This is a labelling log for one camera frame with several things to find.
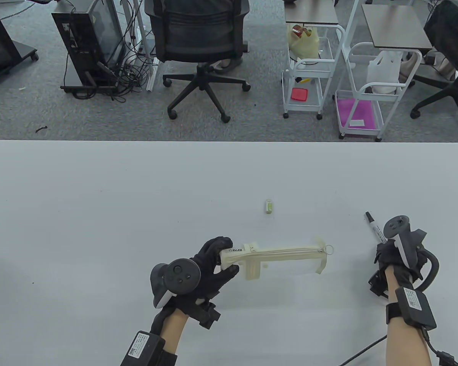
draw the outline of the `black mesh chair back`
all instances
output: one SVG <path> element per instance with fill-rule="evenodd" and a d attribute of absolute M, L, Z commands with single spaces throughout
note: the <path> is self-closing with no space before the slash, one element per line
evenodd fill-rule
<path fill-rule="evenodd" d="M 161 61 L 213 63 L 243 54 L 241 0 L 151 0 Z"/>
<path fill-rule="evenodd" d="M 424 27 L 429 40 L 458 70 L 458 1 L 443 0 Z"/>

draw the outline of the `dark tabletop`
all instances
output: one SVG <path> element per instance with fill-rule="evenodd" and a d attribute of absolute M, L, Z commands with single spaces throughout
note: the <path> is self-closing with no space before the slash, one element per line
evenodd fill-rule
<path fill-rule="evenodd" d="M 285 3 L 287 23 L 338 24 L 334 2 L 331 0 L 297 0 Z"/>
<path fill-rule="evenodd" d="M 413 7 L 366 4 L 362 6 L 375 47 L 432 49 Z"/>

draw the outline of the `black glove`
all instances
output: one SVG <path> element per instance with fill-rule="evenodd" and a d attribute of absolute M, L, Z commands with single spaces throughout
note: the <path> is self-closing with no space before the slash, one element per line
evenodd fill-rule
<path fill-rule="evenodd" d="M 189 317 L 198 320 L 200 325 L 207 329 L 219 319 L 220 314 L 214 310 L 215 305 L 209 300 L 213 299 L 221 287 L 239 272 L 239 266 L 232 265 L 226 270 L 214 274 L 219 253 L 223 249 L 229 248 L 232 248 L 232 240 L 222 236 L 211 239 L 202 246 L 198 254 L 191 258 L 200 268 L 199 284 L 191 293 L 172 297 L 168 301 L 154 319 L 151 333 L 160 334 L 164 319 L 173 314 L 175 309 L 179 309 Z"/>
<path fill-rule="evenodd" d="M 423 279 L 423 276 L 421 275 L 421 269 L 426 264 L 427 258 L 421 251 L 419 251 L 416 267 L 407 268 L 402 261 L 400 252 L 395 247 L 395 240 L 388 239 L 385 244 L 380 243 L 377 245 L 375 263 L 376 262 L 379 263 L 379 276 L 381 279 L 386 281 L 385 270 L 387 267 L 392 265 L 393 274 L 395 275 L 398 284 L 403 287 L 412 288 L 412 284 L 416 282 L 417 279 Z"/>

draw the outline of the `black computer case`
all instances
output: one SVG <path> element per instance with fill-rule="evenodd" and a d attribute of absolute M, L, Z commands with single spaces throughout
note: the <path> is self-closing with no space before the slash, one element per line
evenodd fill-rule
<path fill-rule="evenodd" d="M 113 0 L 61 1 L 52 13 L 69 57 L 83 85 L 112 84 L 126 53 Z"/>

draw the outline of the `white label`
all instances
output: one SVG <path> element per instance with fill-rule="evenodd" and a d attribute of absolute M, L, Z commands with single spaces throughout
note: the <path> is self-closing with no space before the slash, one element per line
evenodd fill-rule
<path fill-rule="evenodd" d="M 422 311 L 421 304 L 419 304 L 419 299 L 417 298 L 416 291 L 411 290 L 409 288 L 404 288 L 405 292 L 405 297 L 407 298 L 407 302 L 409 303 L 409 306 L 412 307 L 413 309 L 417 309 Z"/>
<path fill-rule="evenodd" d="M 365 127 L 365 120 L 350 120 L 351 127 Z"/>
<path fill-rule="evenodd" d="M 147 334 L 139 333 L 136 336 L 136 339 L 134 340 L 134 343 L 132 344 L 132 347 L 127 354 L 131 357 L 139 358 L 148 339 L 149 339 L 149 336 Z"/>

